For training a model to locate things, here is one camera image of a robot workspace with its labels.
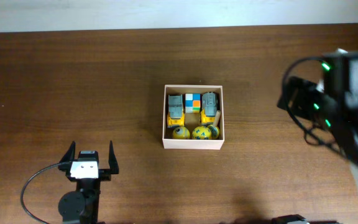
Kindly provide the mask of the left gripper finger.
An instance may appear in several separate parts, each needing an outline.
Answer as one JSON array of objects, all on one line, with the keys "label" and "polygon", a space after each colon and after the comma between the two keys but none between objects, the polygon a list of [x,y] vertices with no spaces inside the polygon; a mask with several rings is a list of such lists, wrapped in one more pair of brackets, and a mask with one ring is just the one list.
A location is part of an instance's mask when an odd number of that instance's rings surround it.
[{"label": "left gripper finger", "polygon": [[75,146],[76,146],[76,143],[73,141],[70,144],[70,147],[68,148],[67,152],[60,159],[60,163],[62,163],[62,162],[70,162],[75,158]]},{"label": "left gripper finger", "polygon": [[108,163],[109,163],[110,173],[118,174],[119,173],[119,164],[117,162],[116,155],[114,153],[114,146],[113,146],[112,141],[109,142],[109,159],[108,159]]}]

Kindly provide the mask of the yellow grey toy truck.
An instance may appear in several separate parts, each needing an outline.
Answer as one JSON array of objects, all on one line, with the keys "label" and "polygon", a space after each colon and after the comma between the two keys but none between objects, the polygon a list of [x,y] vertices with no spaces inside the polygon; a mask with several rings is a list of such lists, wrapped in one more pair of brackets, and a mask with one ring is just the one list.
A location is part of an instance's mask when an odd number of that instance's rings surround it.
[{"label": "yellow grey toy truck", "polygon": [[168,96],[167,127],[175,128],[185,125],[185,114],[183,112],[183,96]]}]

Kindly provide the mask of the yellow grey toy loader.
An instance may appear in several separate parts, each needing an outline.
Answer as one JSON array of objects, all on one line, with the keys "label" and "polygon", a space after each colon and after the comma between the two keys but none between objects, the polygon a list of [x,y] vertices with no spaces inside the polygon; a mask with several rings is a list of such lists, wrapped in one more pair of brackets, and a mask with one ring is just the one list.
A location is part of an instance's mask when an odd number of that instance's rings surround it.
[{"label": "yellow grey toy loader", "polygon": [[218,110],[217,94],[213,92],[205,93],[202,96],[201,124],[208,126],[214,123]]}]

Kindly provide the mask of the yellow disc wooden handle toy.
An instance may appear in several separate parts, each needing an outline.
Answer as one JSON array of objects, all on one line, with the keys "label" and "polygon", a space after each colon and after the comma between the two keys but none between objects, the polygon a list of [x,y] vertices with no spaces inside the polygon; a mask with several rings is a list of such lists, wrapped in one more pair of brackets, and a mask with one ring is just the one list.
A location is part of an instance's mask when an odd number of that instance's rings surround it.
[{"label": "yellow disc wooden handle toy", "polygon": [[211,132],[211,139],[218,139],[220,135],[220,129],[218,127],[221,117],[221,111],[217,110],[216,116],[214,117],[214,122],[208,126],[208,129]]}]

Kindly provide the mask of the yellow ball blue letters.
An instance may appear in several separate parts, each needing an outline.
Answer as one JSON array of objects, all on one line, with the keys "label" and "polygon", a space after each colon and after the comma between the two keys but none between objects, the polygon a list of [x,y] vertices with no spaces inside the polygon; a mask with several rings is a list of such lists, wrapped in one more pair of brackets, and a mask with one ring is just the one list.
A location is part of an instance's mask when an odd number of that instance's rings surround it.
[{"label": "yellow ball blue letters", "polygon": [[198,126],[192,132],[192,139],[208,140],[211,139],[212,132],[206,126]]}]

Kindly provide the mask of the colourful puzzle cube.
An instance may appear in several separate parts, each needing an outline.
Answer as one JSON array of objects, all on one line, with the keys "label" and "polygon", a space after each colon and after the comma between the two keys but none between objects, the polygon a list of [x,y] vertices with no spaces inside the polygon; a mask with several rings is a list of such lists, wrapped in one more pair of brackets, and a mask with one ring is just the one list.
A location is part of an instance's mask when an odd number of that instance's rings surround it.
[{"label": "colourful puzzle cube", "polygon": [[185,113],[199,113],[201,111],[201,95],[199,93],[185,94]]}]

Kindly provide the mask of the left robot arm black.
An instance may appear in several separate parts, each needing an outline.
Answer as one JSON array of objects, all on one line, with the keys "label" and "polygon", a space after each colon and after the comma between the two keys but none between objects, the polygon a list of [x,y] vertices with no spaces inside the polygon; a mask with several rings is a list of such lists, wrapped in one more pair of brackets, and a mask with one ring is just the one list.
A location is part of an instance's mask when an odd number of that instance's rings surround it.
[{"label": "left robot arm black", "polygon": [[112,142],[109,143],[108,169],[99,168],[97,151],[81,151],[75,157],[75,147],[76,143],[72,142],[58,166],[67,179],[76,184],[74,191],[61,197],[58,212],[63,223],[95,224],[98,222],[101,183],[117,175],[119,165]]}]

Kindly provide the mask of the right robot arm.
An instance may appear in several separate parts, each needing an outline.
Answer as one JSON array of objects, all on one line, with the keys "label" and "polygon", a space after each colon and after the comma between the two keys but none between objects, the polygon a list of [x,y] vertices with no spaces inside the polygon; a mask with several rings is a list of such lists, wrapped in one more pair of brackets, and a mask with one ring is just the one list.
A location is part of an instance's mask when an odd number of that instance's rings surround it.
[{"label": "right robot arm", "polygon": [[[323,79],[319,83],[291,75],[299,64],[317,61]],[[319,57],[294,61],[283,74],[277,103],[312,138],[312,146],[326,147],[349,161],[358,191],[358,51],[337,49]]]}]

